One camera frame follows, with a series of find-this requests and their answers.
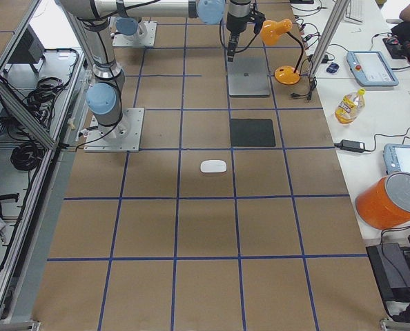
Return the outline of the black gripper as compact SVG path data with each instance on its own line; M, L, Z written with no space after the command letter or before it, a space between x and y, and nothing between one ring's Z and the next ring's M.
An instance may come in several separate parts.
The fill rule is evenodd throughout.
M226 28L230 33L242 33L248 22L254 23L254 33L258 33L265 21L265 15L252 1L230 0L226 16Z

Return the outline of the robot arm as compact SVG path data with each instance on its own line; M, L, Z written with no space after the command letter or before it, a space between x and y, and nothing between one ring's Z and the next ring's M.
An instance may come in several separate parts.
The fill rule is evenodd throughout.
M92 57L94 83L86 93L86 103L97 120L99 135L112 141L128 134L121 92L125 74L117 63L110 36L109 18L125 14L123 1L115 1L111 13L102 12L105 1L62 1L66 13L84 28L87 51Z

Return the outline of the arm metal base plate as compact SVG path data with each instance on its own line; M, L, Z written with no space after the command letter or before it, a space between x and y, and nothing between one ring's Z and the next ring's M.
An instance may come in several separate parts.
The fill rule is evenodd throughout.
M121 121L113 127L98 123L100 115L92 116L92 124L97 129L91 130L87 136L85 152L138 152L141 131L144 122L143 108L126 108L122 110Z
M114 48L152 48L155 44L156 21L141 21L134 35L118 33L113 37Z

